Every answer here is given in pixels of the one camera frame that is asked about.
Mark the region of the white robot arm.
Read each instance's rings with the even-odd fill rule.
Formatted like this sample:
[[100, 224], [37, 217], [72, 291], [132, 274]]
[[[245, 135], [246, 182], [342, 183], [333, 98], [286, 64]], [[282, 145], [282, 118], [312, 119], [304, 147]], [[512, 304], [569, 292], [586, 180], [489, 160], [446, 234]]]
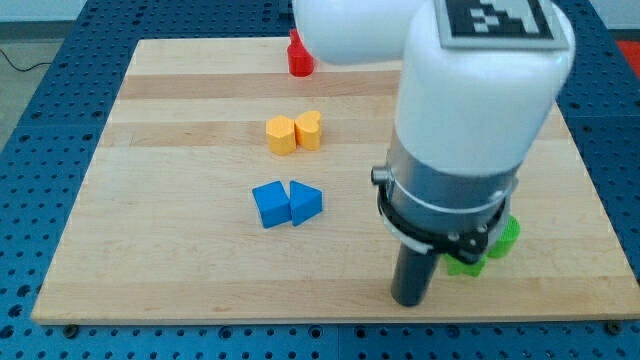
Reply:
[[297, 1], [322, 62], [402, 64], [391, 147], [372, 180], [412, 250], [478, 261], [563, 87], [575, 37], [550, 1]]

